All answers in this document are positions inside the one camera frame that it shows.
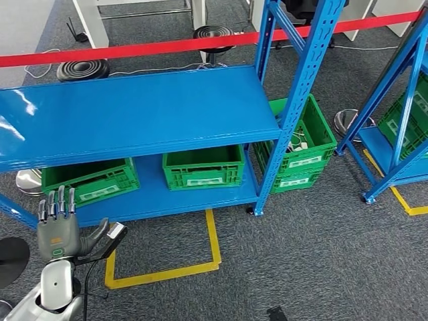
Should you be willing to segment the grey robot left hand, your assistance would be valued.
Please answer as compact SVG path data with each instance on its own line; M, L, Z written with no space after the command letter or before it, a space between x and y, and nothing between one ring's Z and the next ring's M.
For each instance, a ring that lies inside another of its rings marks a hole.
M61 185L38 203L36 226L38 250L44 260L84 257L91 253L109 228L102 219L91 234L82 237L75 212L75 188Z

